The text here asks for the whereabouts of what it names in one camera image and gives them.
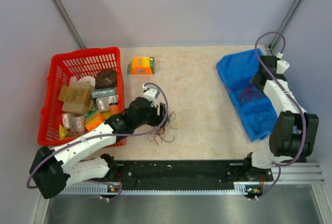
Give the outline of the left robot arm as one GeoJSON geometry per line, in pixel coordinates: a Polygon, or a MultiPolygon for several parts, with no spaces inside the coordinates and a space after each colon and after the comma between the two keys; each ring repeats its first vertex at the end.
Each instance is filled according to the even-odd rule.
{"type": "Polygon", "coordinates": [[[168,119],[168,102],[155,103],[144,97],[137,97],[120,114],[112,115],[92,131],[77,139],[53,148],[41,147],[32,162],[28,180],[44,199],[58,195],[66,186],[95,178],[113,180],[118,169],[113,158],[101,155],[86,161],[92,153],[120,142],[129,136],[136,136],[137,128],[149,125],[157,130],[168,119]]]}

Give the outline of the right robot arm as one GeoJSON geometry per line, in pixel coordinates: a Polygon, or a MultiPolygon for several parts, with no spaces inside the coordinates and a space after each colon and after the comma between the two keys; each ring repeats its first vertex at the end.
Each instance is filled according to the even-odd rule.
{"type": "Polygon", "coordinates": [[[251,83],[270,100],[277,120],[264,149],[245,158],[242,174],[248,180],[256,180],[273,166],[289,166],[311,155],[319,124],[318,116],[301,107],[289,89],[284,75],[289,64],[281,55],[263,55],[259,62],[251,83]]]}

